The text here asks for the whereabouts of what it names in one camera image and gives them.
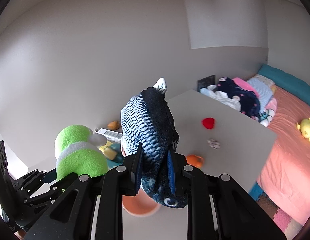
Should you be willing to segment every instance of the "red heart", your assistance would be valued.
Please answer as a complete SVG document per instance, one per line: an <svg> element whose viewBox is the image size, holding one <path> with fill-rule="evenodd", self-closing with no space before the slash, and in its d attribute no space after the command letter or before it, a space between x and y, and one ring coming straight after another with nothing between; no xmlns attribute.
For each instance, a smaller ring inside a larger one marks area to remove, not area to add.
<svg viewBox="0 0 310 240"><path fill-rule="evenodd" d="M214 123L215 123L215 119L212 118L212 117L205 118L204 120L202 120L202 124L207 129L213 129L214 128Z"/></svg>

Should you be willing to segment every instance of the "pink bedsheet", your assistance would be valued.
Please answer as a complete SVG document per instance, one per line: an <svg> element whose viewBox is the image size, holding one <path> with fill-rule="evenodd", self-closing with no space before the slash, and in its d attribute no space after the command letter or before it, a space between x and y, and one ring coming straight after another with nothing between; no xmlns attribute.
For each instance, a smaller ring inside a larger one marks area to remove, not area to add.
<svg viewBox="0 0 310 240"><path fill-rule="evenodd" d="M283 211L304 225L310 216L310 142L295 123L310 117L310 106L277 87L277 111L268 126L277 134L257 183Z"/></svg>

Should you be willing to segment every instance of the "white table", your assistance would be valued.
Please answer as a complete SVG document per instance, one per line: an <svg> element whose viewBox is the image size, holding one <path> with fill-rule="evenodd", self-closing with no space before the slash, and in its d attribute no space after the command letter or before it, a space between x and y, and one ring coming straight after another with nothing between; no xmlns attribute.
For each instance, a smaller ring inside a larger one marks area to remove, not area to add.
<svg viewBox="0 0 310 240"><path fill-rule="evenodd" d="M209 175L230 174L247 192L252 188L276 139L276 134L212 98L189 90L168 100L180 141L177 152L205 159L202 170ZM215 127L207 130L202 119L213 117ZM207 140L221 143L209 147ZM187 239L187 207L162 206L148 218L136 218L123 210L124 240Z"/></svg>

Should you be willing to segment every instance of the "yellow duck toy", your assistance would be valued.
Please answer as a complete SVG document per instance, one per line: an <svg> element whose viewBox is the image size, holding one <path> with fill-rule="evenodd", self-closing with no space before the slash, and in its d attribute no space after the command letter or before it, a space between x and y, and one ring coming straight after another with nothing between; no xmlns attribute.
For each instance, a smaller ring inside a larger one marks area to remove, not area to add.
<svg viewBox="0 0 310 240"><path fill-rule="evenodd" d="M310 118L303 119L301 124L296 123L296 127L301 131L302 136L310 141Z"/></svg>

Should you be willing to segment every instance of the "orange toy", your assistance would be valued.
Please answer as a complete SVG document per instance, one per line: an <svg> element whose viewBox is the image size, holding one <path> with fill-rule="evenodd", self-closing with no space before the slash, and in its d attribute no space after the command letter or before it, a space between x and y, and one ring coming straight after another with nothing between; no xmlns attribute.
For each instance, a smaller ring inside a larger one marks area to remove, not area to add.
<svg viewBox="0 0 310 240"><path fill-rule="evenodd" d="M204 164L204 159L197 155L186 156L187 163L195 166L196 168L201 168Z"/></svg>

